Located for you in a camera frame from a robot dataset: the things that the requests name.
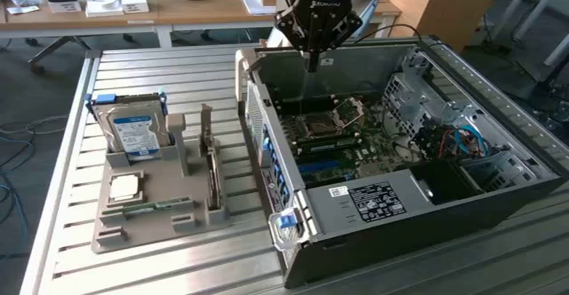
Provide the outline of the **graphics card with metal bracket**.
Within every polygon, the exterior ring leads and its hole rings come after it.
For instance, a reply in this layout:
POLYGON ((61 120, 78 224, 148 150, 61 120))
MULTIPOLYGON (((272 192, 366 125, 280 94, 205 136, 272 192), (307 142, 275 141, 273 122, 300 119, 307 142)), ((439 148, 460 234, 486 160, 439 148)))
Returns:
POLYGON ((212 107, 201 104, 200 107, 200 155, 205 158, 207 179, 208 179, 208 197, 207 212, 217 220, 227 220, 225 193, 221 187, 223 176, 220 173, 220 163, 217 159, 219 141, 212 134, 211 126, 212 107))

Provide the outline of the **white booklet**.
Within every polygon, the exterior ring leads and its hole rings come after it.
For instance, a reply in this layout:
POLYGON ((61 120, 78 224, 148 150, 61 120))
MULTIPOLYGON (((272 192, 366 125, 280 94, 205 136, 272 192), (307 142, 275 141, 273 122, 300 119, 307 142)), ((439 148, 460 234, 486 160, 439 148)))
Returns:
POLYGON ((263 6, 260 0, 241 0, 245 10, 252 16, 272 15, 276 6, 263 6))

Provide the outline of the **perforated metal disk bay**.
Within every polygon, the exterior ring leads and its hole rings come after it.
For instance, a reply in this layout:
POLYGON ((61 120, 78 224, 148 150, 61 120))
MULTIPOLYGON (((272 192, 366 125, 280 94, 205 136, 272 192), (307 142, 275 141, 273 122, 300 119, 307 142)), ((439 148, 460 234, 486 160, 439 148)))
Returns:
POLYGON ((484 141, 471 119, 476 106, 442 74, 427 81, 411 73, 395 73, 384 88, 384 103, 384 128, 398 144, 407 145, 419 129, 430 126, 467 127, 484 141))

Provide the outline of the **CPU socket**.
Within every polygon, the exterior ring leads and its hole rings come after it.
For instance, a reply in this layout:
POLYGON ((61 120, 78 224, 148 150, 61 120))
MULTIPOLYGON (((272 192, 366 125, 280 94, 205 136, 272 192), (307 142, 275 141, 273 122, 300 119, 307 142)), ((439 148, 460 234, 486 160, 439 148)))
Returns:
POLYGON ((309 113, 303 116, 303 122, 309 137, 323 137, 339 132, 331 115, 327 112, 309 113))

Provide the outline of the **small white cube box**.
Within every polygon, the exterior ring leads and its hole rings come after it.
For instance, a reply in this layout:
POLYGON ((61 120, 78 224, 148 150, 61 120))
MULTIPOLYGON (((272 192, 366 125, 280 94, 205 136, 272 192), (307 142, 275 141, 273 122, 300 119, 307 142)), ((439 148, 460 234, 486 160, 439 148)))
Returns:
POLYGON ((149 11, 147 0, 121 0, 121 8, 125 14, 147 13, 149 11))

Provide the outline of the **installed green RAM stick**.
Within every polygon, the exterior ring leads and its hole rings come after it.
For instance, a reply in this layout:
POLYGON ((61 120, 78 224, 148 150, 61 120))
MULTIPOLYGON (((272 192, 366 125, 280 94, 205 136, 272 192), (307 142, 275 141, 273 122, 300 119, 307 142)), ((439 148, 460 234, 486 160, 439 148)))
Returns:
POLYGON ((352 135, 334 135, 316 139, 296 141, 293 147, 297 155, 350 148, 358 144, 358 137, 352 135))

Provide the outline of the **green motherboard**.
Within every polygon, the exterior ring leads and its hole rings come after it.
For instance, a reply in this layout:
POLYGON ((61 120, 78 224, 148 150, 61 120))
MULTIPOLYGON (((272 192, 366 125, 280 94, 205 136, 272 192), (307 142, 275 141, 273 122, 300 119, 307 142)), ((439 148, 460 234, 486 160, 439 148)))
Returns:
POLYGON ((370 162, 382 164, 386 173, 388 173, 406 164, 422 160, 420 153, 411 148, 411 145, 398 144, 387 134, 384 128, 384 109, 386 106, 383 106, 378 94, 372 93, 355 93, 346 96, 328 95, 327 97, 311 98, 277 105, 277 118, 296 162, 296 168, 299 164, 321 160, 336 160, 342 166, 340 170, 320 172, 308 176, 300 175, 307 188, 360 178, 358 176, 358 167, 370 162), (309 113, 321 112, 327 112, 331 115, 334 108, 350 97, 356 98, 362 102, 364 115, 346 129, 339 128, 339 132, 334 135, 352 135, 358 137, 358 144, 339 150, 297 155, 293 143, 320 138, 307 135, 303 116, 309 113))

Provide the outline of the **blue expansion slot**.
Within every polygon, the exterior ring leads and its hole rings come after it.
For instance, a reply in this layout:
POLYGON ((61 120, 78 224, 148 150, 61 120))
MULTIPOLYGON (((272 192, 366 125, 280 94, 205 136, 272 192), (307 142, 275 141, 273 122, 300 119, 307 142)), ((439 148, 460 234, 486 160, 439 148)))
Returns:
POLYGON ((321 160, 317 162, 307 162, 297 165, 297 170, 301 176, 308 176, 320 172, 331 172, 340 170, 342 166, 336 160, 321 160))

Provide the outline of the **finned chipset heatsink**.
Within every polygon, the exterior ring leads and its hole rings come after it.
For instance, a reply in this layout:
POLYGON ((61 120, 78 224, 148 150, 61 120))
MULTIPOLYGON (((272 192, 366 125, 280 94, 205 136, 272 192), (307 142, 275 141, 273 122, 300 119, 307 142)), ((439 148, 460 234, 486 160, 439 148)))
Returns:
POLYGON ((376 176, 376 175, 384 174, 384 173, 386 173, 386 171, 384 171, 383 165, 376 163, 376 162, 370 162, 370 163, 362 164, 358 167, 358 176, 360 178, 376 176))

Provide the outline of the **hard disk with blue rails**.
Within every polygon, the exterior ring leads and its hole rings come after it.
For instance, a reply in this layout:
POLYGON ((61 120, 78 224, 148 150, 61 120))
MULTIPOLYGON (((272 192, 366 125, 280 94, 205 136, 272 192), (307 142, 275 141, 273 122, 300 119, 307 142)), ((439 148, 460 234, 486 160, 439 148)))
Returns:
POLYGON ((88 93, 84 100, 106 139, 108 150, 122 152, 129 161, 155 158, 160 149, 171 144, 165 129, 165 93, 88 93))

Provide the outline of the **white box with black lid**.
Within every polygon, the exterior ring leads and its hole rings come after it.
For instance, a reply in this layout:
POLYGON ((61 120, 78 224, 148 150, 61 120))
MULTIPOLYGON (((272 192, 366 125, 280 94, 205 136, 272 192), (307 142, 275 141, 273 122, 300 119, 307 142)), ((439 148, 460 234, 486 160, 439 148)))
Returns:
POLYGON ((74 13, 81 11, 78 0, 46 0, 53 13, 74 13))

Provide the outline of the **grey power supply unit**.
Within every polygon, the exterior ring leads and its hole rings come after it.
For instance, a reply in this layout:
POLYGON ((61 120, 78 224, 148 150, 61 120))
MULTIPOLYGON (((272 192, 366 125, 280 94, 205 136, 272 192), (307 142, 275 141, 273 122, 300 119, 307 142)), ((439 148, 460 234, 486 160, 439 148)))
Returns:
POLYGON ((325 238, 407 219, 434 209, 426 183, 408 169, 307 190, 325 238))

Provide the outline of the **grey slanted disk bay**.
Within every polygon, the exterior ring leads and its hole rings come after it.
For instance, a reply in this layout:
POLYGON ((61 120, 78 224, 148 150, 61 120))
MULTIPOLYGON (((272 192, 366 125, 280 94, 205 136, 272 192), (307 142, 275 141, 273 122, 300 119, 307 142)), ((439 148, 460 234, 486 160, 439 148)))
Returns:
POLYGON ((510 151, 483 158, 464 159, 459 164, 484 192, 526 184, 538 178, 510 151))

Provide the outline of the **silver CPU chip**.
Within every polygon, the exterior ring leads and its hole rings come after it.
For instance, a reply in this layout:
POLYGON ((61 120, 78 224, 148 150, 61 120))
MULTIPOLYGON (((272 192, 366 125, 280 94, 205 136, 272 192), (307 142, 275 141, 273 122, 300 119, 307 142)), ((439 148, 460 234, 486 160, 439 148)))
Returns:
POLYGON ((114 177, 110 182, 109 198, 113 200, 130 199, 137 193, 139 177, 136 175, 122 175, 114 177))

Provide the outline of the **metal socket cover frame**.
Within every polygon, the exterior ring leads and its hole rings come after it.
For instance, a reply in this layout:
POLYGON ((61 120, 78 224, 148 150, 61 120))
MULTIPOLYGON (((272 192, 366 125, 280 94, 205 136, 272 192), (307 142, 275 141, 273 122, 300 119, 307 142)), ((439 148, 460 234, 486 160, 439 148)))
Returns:
POLYGON ((350 97, 331 111, 334 123, 346 129, 364 115, 362 102, 350 97))

